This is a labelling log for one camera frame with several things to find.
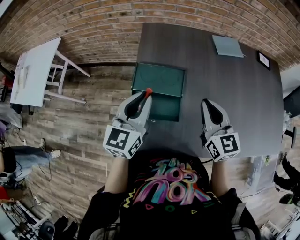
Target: black t-shirt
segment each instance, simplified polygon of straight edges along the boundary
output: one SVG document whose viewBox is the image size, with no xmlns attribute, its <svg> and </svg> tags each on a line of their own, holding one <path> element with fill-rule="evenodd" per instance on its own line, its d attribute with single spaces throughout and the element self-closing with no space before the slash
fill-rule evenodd
<svg viewBox="0 0 300 240">
<path fill-rule="evenodd" d="M 231 219 L 241 201 L 235 189 L 219 199 L 211 192 L 199 158 L 138 152 L 129 165 L 128 192 L 95 195 L 78 240 L 89 239 L 96 229 L 112 224 L 118 216 L 122 239 L 235 239 Z M 97 213 L 101 220 L 93 223 Z M 259 235 L 249 212 L 242 215 L 247 227 Z"/>
<path fill-rule="evenodd" d="M 2 154 L 4 160 L 4 171 L 6 173 L 13 173 L 17 168 L 14 151 L 12 148 L 3 148 Z"/>
</svg>

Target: white sneaker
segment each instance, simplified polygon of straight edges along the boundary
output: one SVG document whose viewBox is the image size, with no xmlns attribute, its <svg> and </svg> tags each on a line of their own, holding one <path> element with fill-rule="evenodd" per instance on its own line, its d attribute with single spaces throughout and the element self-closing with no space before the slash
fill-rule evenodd
<svg viewBox="0 0 300 240">
<path fill-rule="evenodd" d="M 53 158 L 58 158 L 61 155 L 61 150 L 52 150 L 51 156 Z"/>
<path fill-rule="evenodd" d="M 45 152 L 45 139 L 41 138 L 41 142 L 39 143 L 39 148 L 41 148 L 43 150 L 43 152 Z"/>
</svg>

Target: dark gray table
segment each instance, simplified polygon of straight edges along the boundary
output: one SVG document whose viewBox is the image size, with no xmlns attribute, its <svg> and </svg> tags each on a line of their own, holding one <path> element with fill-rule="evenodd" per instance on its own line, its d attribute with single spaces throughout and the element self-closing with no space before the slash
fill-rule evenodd
<svg viewBox="0 0 300 240">
<path fill-rule="evenodd" d="M 141 149 L 167 147 L 209 157 L 199 138 L 200 104 L 208 98 L 228 113 L 239 133 L 238 157 L 281 151 L 283 96 L 278 64 L 271 71 L 256 50 L 240 43 L 244 58 L 217 54 L 212 33 L 168 24 L 144 23 L 137 61 L 186 69 L 179 122 L 150 122 Z"/>
</svg>

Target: green tray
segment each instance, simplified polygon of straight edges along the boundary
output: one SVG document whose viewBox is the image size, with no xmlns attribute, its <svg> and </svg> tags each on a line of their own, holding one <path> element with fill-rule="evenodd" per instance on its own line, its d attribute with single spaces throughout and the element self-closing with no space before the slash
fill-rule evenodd
<svg viewBox="0 0 300 240">
<path fill-rule="evenodd" d="M 184 74 L 181 69 L 137 63 L 132 93 L 153 90 L 150 119 L 179 121 Z"/>
</svg>

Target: picture frame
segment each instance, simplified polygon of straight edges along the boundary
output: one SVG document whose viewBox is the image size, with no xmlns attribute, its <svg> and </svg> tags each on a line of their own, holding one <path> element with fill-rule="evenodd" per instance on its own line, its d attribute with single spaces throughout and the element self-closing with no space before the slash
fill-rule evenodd
<svg viewBox="0 0 300 240">
<path fill-rule="evenodd" d="M 260 51 L 256 51 L 256 54 L 257 54 L 257 61 L 270 71 L 271 70 L 270 59 Z"/>
</svg>

